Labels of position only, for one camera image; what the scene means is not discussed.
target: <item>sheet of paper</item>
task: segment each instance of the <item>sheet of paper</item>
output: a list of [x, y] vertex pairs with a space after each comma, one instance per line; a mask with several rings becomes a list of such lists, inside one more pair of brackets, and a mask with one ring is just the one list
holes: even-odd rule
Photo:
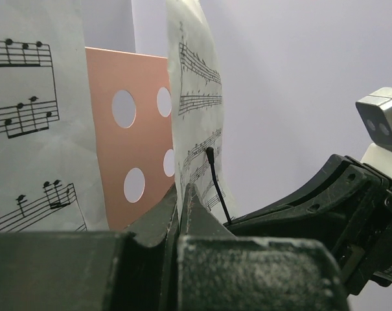
[[0, 1], [0, 232], [107, 229], [80, 1]]
[[208, 146], [214, 148], [218, 183], [229, 214], [235, 217], [236, 204], [222, 174], [224, 103], [213, 37], [197, 0], [167, 0], [167, 16], [179, 216], [185, 186], [195, 183], [204, 206], [219, 221], [225, 222], [205, 154]]

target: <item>white paper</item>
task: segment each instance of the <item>white paper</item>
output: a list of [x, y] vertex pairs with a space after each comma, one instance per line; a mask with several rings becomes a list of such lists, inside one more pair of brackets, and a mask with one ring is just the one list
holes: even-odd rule
[[236, 204], [222, 174], [224, 105], [213, 37], [197, 0], [167, 0], [167, 16], [179, 217], [185, 186], [195, 183], [204, 206], [225, 222], [205, 154], [208, 146], [214, 148], [218, 183], [229, 214], [235, 217]]
[[0, 232], [107, 228], [80, 2], [0, 1]]

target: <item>circular hole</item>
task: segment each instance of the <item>circular hole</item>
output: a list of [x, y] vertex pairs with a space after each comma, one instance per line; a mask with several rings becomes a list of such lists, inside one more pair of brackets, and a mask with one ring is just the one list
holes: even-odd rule
[[112, 99], [112, 114], [115, 122], [121, 128], [129, 128], [133, 124], [136, 107], [128, 91], [122, 89], [116, 92]]
[[171, 177], [174, 175], [174, 150], [168, 150], [164, 155], [164, 173]]
[[347, 182], [352, 182], [354, 179], [356, 179], [356, 174], [350, 174], [347, 176]]
[[144, 188], [145, 177], [143, 171], [136, 167], [131, 169], [124, 181], [125, 198], [131, 203], [138, 202], [143, 196]]
[[389, 129], [387, 128], [386, 125], [384, 125], [383, 123], [380, 123], [380, 125], [378, 126], [380, 128], [380, 131], [382, 131], [382, 133], [386, 136], [390, 135]]
[[376, 126], [375, 124], [372, 122], [372, 120], [367, 120], [367, 125], [370, 128], [370, 130], [375, 131], [376, 130]]
[[157, 94], [158, 111], [163, 117], [168, 117], [171, 112], [171, 96], [168, 89], [162, 87]]
[[318, 211], [319, 208], [320, 208], [320, 205], [319, 205], [319, 204], [313, 204], [313, 206], [310, 206], [310, 207], [308, 208], [308, 210], [309, 210], [311, 213], [315, 213], [316, 211]]

